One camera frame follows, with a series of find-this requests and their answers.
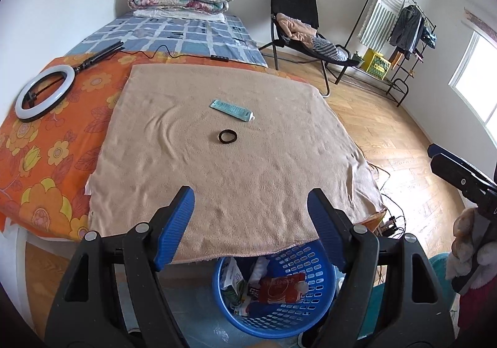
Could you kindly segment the magenta sleeve forearm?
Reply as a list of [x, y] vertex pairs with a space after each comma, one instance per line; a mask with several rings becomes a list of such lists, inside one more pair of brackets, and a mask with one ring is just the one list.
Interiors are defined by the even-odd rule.
[[469, 289], [461, 295], [458, 327], [463, 334], [484, 325], [496, 316], [496, 263], [479, 266]]

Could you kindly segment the right gloved hand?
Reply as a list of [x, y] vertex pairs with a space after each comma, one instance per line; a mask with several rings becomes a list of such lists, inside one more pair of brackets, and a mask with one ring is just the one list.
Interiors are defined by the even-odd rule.
[[[472, 268], [472, 257], [476, 253], [472, 241], [476, 208], [465, 208], [453, 223], [452, 252], [446, 262], [446, 280], [466, 276]], [[482, 246], [477, 254], [477, 262], [483, 267], [470, 288], [478, 289], [496, 277], [496, 242], [491, 241]]]

